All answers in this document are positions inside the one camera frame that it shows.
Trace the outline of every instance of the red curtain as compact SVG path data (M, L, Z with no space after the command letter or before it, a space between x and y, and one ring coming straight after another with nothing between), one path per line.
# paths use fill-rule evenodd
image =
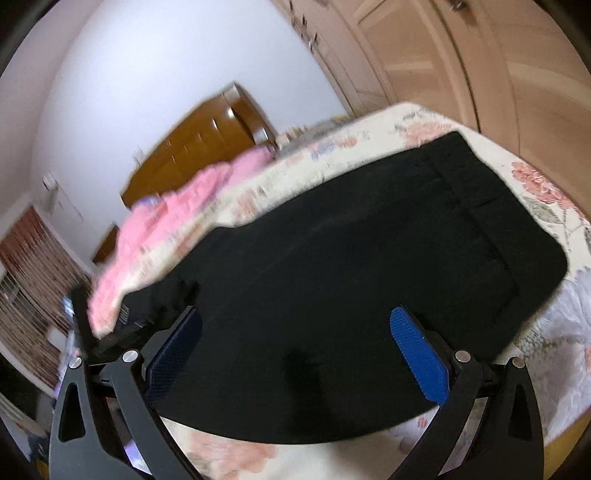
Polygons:
M0 243L7 270L0 296L0 340L27 369L53 387L60 352L46 337L54 326L67 333L61 300L85 273L68 256L33 207Z

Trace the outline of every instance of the white wall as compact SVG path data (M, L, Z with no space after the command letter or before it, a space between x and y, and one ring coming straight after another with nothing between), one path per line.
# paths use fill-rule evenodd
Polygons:
M82 258L126 210L135 168L204 98L239 82L279 131L345 113L269 0L105 0L67 55L33 152L31 194L51 171L83 222L50 219Z
M29 188L37 126L53 79L101 0L61 0L33 27L0 77L0 213Z

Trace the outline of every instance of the metal screw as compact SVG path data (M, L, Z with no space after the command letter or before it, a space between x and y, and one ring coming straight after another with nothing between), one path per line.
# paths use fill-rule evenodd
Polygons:
M525 362L522 358L519 358L518 356L513 357L513 360L511 361L513 363L513 365L516 368L523 368L525 367Z
M130 364L131 362L135 362L139 357L139 353L137 350L127 350L123 354L123 361L126 364Z
M458 350L456 352L456 360L458 362L462 362L463 364L466 364L470 361L470 358L472 358L472 357L465 350Z
M80 358L79 356L74 357L72 360L70 360L69 365L70 368L78 368L82 365L82 358Z

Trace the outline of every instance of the dark blue gripper pad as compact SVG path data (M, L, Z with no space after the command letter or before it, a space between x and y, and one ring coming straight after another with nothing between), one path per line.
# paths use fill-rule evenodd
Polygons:
M162 400L168 395L201 338L202 331L201 315L193 310L168 337L146 368L145 398L149 403Z
M390 333L425 398L443 405L449 395L447 368L402 307L395 308L390 314Z

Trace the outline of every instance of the brown wooden headboard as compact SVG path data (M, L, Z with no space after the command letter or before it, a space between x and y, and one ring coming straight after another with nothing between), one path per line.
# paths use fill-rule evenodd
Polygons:
M133 173L121 199L130 208L145 196L177 190L202 168L274 140L254 102L232 84L199 105L160 142ZM115 249L117 233L114 226L105 235L94 263L104 262Z

